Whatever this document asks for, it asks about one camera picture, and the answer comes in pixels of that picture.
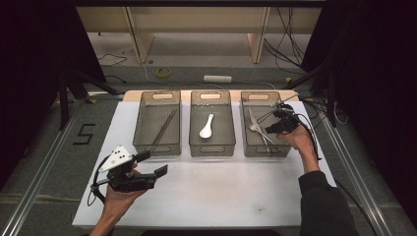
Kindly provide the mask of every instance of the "hand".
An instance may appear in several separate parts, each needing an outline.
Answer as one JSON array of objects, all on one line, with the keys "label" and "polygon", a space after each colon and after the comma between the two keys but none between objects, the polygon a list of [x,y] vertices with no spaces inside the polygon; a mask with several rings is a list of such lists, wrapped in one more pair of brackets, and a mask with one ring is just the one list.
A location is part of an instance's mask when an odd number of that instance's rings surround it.
[{"label": "hand", "polygon": [[317,155],[310,137],[309,130],[303,125],[299,125],[293,132],[289,134],[278,134],[276,137],[281,140],[288,141],[295,149],[300,152],[303,160],[304,173],[320,170]]},{"label": "hand", "polygon": [[[132,166],[132,171],[135,175],[141,175],[141,173],[134,168],[138,166],[135,163]],[[114,225],[120,220],[120,218],[128,211],[129,207],[135,202],[135,199],[144,194],[147,190],[140,190],[131,193],[121,193],[114,191],[109,185],[107,185],[107,194],[105,197],[104,209],[101,214],[100,220],[91,232],[93,235],[108,235]]]},{"label": "hand", "polygon": [[306,128],[299,125],[293,132],[289,134],[278,134],[276,137],[280,140],[288,141],[295,149],[314,149],[313,142],[310,138],[310,134]]}]

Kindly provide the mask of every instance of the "ceramic spoon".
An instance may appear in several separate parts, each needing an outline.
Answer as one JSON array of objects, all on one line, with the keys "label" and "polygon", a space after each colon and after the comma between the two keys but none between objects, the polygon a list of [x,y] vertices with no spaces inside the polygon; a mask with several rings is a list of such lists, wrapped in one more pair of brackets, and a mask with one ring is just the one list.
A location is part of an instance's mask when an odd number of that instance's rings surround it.
[{"label": "ceramic spoon", "polygon": [[207,139],[211,136],[211,120],[214,115],[210,114],[208,116],[208,122],[206,123],[205,127],[200,131],[200,137],[203,139]]}]

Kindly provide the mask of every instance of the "white tabletop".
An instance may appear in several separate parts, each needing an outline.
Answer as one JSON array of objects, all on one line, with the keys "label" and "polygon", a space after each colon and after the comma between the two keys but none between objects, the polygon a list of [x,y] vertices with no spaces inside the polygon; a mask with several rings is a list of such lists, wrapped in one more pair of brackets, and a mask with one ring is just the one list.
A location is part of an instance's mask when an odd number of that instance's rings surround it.
[{"label": "white tabletop", "polygon": [[[300,101],[288,101],[296,113],[307,112]],[[240,104],[232,102],[236,147],[233,156],[192,157],[188,145],[190,104],[182,103],[182,154],[166,156],[139,164],[142,173],[168,164],[168,173],[158,179],[155,188],[136,200],[117,226],[158,229],[256,228],[300,225],[301,194],[298,178],[303,175],[301,157],[292,149],[285,158],[246,157],[243,150]],[[138,102],[120,102],[104,140],[99,162],[117,146],[131,154]],[[328,182],[335,186],[328,164],[318,144],[320,167]],[[97,223],[102,203],[97,199],[87,205],[89,184],[74,218],[73,225],[93,227]],[[104,179],[100,174],[98,180]],[[100,187],[105,195],[105,185]]]}]

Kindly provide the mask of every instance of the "cable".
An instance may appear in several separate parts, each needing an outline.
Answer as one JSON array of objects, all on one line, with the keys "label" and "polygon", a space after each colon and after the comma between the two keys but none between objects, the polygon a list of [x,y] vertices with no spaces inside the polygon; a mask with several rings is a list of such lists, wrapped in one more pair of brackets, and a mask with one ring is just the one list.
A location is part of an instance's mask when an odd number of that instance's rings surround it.
[{"label": "cable", "polygon": [[304,124],[303,122],[301,122],[301,125],[306,129],[307,133],[309,133],[310,139],[313,142],[314,152],[316,154],[317,160],[321,160],[321,158],[319,158],[319,151],[318,151],[318,145],[317,145],[316,132],[314,132],[314,129],[313,129],[312,124],[310,123],[310,121],[307,119],[307,117],[305,115],[303,115],[303,114],[294,114],[294,115],[304,117],[304,119],[307,121],[307,124],[309,124],[309,126],[311,127],[311,129],[309,129],[306,124]]},{"label": "cable", "polygon": [[349,117],[346,116],[346,120],[345,121],[340,121],[339,118],[337,117],[337,114],[336,114],[336,107],[337,107],[337,102],[334,104],[334,110],[333,110],[334,118],[336,118],[337,122],[340,125],[346,125],[347,124],[347,121],[349,120]]},{"label": "cable", "polygon": [[281,42],[285,38],[285,35],[288,35],[288,38],[291,41],[291,47],[292,47],[292,52],[294,53],[294,57],[296,58],[297,62],[300,63],[300,60],[301,61],[303,60],[303,56],[301,54],[304,55],[304,52],[300,49],[300,47],[298,46],[297,42],[295,41],[295,39],[293,38],[293,35],[292,35],[292,15],[293,15],[294,9],[293,8],[288,9],[288,24],[287,25],[285,25],[285,22],[282,18],[281,12],[279,11],[278,7],[276,8],[276,10],[278,11],[278,15],[279,15],[279,17],[281,19],[281,22],[282,22],[282,25],[285,29],[285,33],[284,33],[284,36],[281,39]]},{"label": "cable", "polygon": [[317,107],[315,105],[310,104],[310,102],[308,100],[306,100],[305,98],[301,98],[301,101],[310,105],[311,107],[313,107],[313,109],[315,109],[316,115],[314,117],[309,116],[309,119],[310,120],[316,119],[319,116],[319,111],[318,111]]},{"label": "cable", "polygon": [[[318,106],[316,106],[315,104],[321,105],[321,106],[326,106],[326,103],[322,103],[322,102],[318,102],[315,100],[307,100],[307,98],[313,98],[312,96],[306,96],[304,98],[301,98],[301,100],[303,102],[305,102],[306,104],[309,104],[310,106],[312,106],[313,108],[315,108],[317,111],[320,111],[322,113],[325,114],[325,117],[328,117],[328,112],[322,108],[319,108]],[[345,125],[348,122],[348,117],[346,116],[346,120],[345,121],[340,121],[340,119],[338,118],[338,115],[345,113],[344,111],[341,112],[336,112],[336,106],[334,107],[334,111],[333,111],[333,115],[335,117],[335,119],[337,120],[338,123],[340,123],[341,125]]]},{"label": "cable", "polygon": [[259,84],[259,85],[268,85],[271,86],[274,90],[276,90],[275,86],[270,83],[263,83],[263,82],[233,82],[233,83],[247,83],[247,84]]},{"label": "cable", "polygon": [[100,182],[97,182],[97,178],[98,178],[98,170],[104,164],[104,162],[108,159],[109,156],[110,155],[107,155],[106,157],[104,157],[104,159],[97,166],[97,169],[95,169],[94,178],[92,179],[91,191],[89,192],[89,197],[91,196],[91,193],[93,193],[94,194],[94,199],[90,203],[89,202],[89,198],[88,198],[87,199],[87,206],[91,206],[95,202],[95,199],[96,198],[99,198],[103,204],[105,202],[105,196],[103,196],[100,193],[100,190],[98,188],[99,188],[100,185],[105,184],[107,182],[105,182],[105,181],[103,181],[103,182],[101,182],[101,181]]},{"label": "cable", "polygon": [[291,73],[291,74],[295,74],[295,75],[301,75],[301,76],[304,76],[304,75],[306,75],[305,73],[297,73],[297,72],[291,72],[291,71],[287,71],[287,70],[285,70],[285,69],[283,69],[283,68],[281,68],[280,66],[279,66],[279,64],[278,64],[278,61],[277,61],[277,59],[279,59],[279,60],[281,60],[281,61],[285,61],[285,62],[289,62],[289,63],[291,63],[291,64],[293,64],[293,65],[295,65],[295,66],[297,66],[298,68],[300,68],[300,69],[302,69],[301,68],[301,65],[298,65],[297,63],[295,63],[294,61],[292,61],[290,58],[288,58],[287,56],[285,56],[284,54],[282,54],[281,52],[279,52],[279,51],[277,51],[275,48],[273,48],[272,47],[272,45],[270,45],[270,43],[265,39],[265,44],[266,44],[266,50],[272,55],[272,56],[274,56],[275,57],[275,64],[276,64],[276,66],[281,70],[281,71],[284,71],[284,72],[287,72],[287,73]]},{"label": "cable", "polygon": [[117,80],[121,81],[123,84],[127,84],[128,82],[125,80],[122,80],[121,78],[117,77],[117,76],[105,76],[105,77],[112,77],[112,78],[116,78]]},{"label": "cable", "polygon": [[344,193],[346,193],[349,198],[353,201],[353,203],[355,203],[355,205],[359,208],[359,210],[362,212],[362,214],[364,215],[366,221],[368,221],[369,226],[372,229],[372,232],[374,233],[374,235],[378,236],[377,230],[375,229],[374,225],[371,222],[371,219],[369,217],[369,215],[365,212],[365,210],[359,205],[359,203],[355,200],[355,198],[353,198],[353,196],[349,193],[349,191],[347,191],[346,188],[344,188],[344,186],[338,182],[334,177],[334,182],[344,191]]},{"label": "cable", "polygon": [[103,58],[104,58],[104,57],[106,57],[106,56],[113,56],[113,57],[117,57],[117,58],[122,58],[122,60],[121,60],[121,61],[119,61],[119,62],[116,62],[116,63],[114,63],[114,64],[111,64],[111,65],[101,65],[101,66],[105,66],[105,67],[112,67],[112,66],[117,65],[117,64],[119,64],[119,63],[122,63],[122,62],[124,62],[124,61],[126,61],[126,60],[128,59],[127,57],[116,56],[116,55],[113,55],[113,54],[105,54],[105,55],[104,55],[104,56],[102,56],[102,57],[98,57],[98,58],[97,58],[97,60],[99,61],[99,60],[103,59]]}]

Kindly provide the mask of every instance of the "black sleeve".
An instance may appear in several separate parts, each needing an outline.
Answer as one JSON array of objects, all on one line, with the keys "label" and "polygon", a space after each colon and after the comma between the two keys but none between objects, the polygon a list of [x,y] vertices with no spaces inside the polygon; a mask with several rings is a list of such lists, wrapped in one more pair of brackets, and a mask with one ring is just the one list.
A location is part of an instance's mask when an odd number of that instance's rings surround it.
[{"label": "black sleeve", "polygon": [[300,235],[359,235],[347,201],[332,187],[322,171],[312,171],[298,179],[301,189]]}]

